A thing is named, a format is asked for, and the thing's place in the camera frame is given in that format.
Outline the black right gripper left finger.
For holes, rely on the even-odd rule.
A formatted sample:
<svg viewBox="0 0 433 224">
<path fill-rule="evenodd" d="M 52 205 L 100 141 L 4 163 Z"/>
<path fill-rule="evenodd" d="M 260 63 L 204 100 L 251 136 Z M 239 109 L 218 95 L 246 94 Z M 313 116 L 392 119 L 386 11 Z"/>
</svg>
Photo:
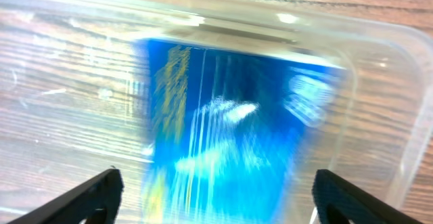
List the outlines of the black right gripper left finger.
<svg viewBox="0 0 433 224">
<path fill-rule="evenodd" d="M 118 169 L 107 169 L 9 224 L 114 224 L 124 184 Z"/>
</svg>

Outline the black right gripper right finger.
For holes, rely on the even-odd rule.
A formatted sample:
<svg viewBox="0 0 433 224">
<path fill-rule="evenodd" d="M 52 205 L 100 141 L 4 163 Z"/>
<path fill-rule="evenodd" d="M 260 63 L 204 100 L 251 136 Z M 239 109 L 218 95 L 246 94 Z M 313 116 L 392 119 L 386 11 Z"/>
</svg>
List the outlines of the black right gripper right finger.
<svg viewBox="0 0 433 224">
<path fill-rule="evenodd" d="M 327 169 L 316 172 L 312 195 L 321 224 L 422 224 Z"/>
</svg>

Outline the clear plastic container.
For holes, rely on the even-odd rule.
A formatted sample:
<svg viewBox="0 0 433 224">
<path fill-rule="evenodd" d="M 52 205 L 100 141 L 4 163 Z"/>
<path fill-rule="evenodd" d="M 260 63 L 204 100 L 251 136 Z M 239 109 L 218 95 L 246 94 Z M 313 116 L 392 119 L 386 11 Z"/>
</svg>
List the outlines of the clear plastic container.
<svg viewBox="0 0 433 224">
<path fill-rule="evenodd" d="M 402 24 L 432 33 L 432 0 L 250 0 Z M 140 221 L 143 130 L 133 112 L 141 77 L 125 32 L 133 23 L 1 6 L 1 222 L 50 201 L 109 166 L 126 186 L 118 220 Z M 389 62 L 357 68 L 346 170 L 369 170 L 380 193 L 402 155 L 420 76 Z"/>
</svg>

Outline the blue small box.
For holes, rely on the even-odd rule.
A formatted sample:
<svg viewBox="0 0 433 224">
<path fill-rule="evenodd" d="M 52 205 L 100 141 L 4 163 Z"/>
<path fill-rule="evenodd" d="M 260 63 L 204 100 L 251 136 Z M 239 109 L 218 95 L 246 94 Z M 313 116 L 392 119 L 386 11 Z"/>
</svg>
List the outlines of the blue small box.
<svg viewBox="0 0 433 224">
<path fill-rule="evenodd" d="M 145 223 L 272 223 L 300 145 L 327 116 L 343 68 L 174 39 L 137 43 L 150 69 Z"/>
</svg>

